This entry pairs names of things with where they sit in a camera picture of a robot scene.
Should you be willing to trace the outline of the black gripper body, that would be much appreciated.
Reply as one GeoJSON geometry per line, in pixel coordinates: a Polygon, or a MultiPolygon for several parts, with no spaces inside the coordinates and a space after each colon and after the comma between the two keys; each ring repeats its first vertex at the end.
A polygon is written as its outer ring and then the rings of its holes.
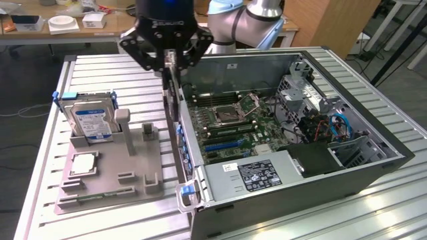
{"type": "Polygon", "coordinates": [[[135,30],[156,51],[184,51],[197,33],[192,0],[138,0],[135,30]]]}

